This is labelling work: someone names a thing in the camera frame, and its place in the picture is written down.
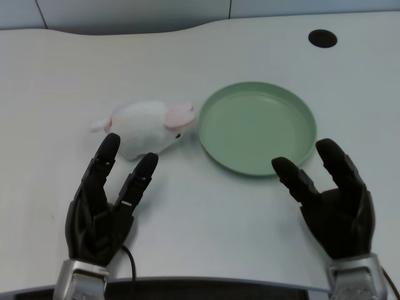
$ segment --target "table surface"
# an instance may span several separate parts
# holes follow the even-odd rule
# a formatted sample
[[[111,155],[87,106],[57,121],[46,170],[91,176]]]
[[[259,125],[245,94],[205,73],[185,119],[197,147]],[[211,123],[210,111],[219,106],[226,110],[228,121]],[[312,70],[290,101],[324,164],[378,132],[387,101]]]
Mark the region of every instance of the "table surface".
[[[218,21],[185,31],[78,36],[0,32],[0,293],[56,282],[68,258],[64,222],[104,138],[89,124],[127,101],[192,101],[243,81],[285,87],[313,111],[318,138],[352,157],[374,199],[372,250],[400,284],[400,12]],[[338,43],[314,47],[327,29]],[[137,161],[118,157],[115,201]],[[333,188],[313,153],[303,167]],[[126,244],[140,278],[223,278],[328,290],[327,257],[276,177],[212,162],[196,132],[160,155]],[[127,257],[110,265],[128,278]]]

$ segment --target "wall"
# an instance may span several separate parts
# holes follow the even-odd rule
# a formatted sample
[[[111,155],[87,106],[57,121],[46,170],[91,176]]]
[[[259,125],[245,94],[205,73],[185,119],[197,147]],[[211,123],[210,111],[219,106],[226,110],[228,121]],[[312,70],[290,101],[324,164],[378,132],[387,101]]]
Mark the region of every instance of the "wall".
[[[0,0],[0,29],[160,33],[229,18],[394,10],[400,0]]]

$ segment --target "black hole in table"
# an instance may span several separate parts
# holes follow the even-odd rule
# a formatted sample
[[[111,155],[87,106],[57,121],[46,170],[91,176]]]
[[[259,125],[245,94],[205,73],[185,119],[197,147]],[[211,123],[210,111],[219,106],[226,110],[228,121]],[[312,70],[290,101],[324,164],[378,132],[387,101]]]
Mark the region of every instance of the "black hole in table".
[[[330,48],[338,43],[338,38],[331,31],[324,29],[311,31],[308,40],[311,44],[320,48]]]

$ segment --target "plush rabbit ear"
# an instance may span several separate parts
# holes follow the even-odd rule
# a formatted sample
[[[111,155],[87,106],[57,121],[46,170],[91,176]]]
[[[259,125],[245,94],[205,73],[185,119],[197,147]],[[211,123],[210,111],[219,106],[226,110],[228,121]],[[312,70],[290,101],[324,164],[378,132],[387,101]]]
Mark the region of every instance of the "plush rabbit ear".
[[[193,105],[191,103],[167,104],[164,122],[165,127],[178,130],[191,124],[196,118],[192,110]]]

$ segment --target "light green plate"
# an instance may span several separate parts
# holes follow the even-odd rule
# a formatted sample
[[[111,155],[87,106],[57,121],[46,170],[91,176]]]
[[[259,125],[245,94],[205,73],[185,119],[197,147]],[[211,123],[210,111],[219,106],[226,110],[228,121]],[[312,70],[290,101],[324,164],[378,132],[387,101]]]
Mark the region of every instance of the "light green plate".
[[[263,82],[224,87],[205,103],[199,136],[206,151],[241,174],[275,174],[271,160],[284,156],[295,164],[311,154],[316,123],[295,94]]]

